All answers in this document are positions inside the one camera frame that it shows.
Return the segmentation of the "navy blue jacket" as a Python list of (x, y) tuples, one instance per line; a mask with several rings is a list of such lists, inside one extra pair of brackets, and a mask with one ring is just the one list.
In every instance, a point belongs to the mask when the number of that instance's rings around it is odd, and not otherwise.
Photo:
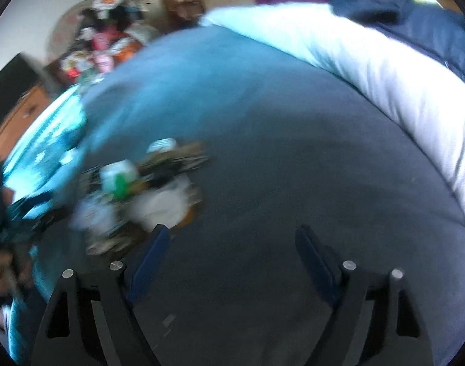
[(330, 0), (335, 15), (438, 61), (465, 83), (465, 17), (415, 0)]

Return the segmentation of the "blue bed blanket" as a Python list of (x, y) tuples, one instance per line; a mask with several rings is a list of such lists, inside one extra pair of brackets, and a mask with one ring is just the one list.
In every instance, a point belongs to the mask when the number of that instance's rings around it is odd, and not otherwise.
[(77, 157), (48, 182), (202, 141), (204, 203), (136, 316), (163, 365), (301, 365), (329, 319), (294, 245), (401, 269), (435, 364), (465, 341), (465, 217), (412, 137), (329, 72), (221, 27), (165, 36), (92, 86)]

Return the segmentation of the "cyan plastic basket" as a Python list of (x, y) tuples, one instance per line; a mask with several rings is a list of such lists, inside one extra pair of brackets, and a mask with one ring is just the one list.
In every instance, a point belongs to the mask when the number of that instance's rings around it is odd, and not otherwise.
[(83, 138), (86, 122), (78, 85), (36, 118), (4, 163), (4, 186), (14, 191), (15, 201), (35, 194), (59, 170), (64, 155)]

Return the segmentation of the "cluttered wooden side table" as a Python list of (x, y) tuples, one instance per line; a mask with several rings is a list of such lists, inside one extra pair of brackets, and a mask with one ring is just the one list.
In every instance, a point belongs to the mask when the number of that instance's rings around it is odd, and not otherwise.
[(69, 85), (106, 74), (160, 36), (133, 0), (84, 0), (56, 22), (46, 45), (47, 68)]

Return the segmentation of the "white duvet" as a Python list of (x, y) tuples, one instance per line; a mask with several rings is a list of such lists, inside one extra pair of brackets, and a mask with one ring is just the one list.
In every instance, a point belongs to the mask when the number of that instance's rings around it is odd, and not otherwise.
[(412, 136), (465, 215), (465, 83), (452, 71), (325, 3), (216, 8), (199, 24), (224, 27), (352, 84)]

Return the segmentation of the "black flat television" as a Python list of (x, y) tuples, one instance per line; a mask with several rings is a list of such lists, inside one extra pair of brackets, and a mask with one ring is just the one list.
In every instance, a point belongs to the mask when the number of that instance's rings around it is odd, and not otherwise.
[(18, 101), (33, 87), (45, 87), (42, 69), (24, 53), (18, 53), (0, 71), (0, 125)]

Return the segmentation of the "wooden drawer dresser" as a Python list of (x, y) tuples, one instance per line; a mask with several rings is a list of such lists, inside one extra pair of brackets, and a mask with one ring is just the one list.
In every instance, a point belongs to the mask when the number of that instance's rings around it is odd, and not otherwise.
[(21, 136), (51, 102), (42, 84), (36, 84), (20, 98), (0, 124), (0, 161), (8, 157)]

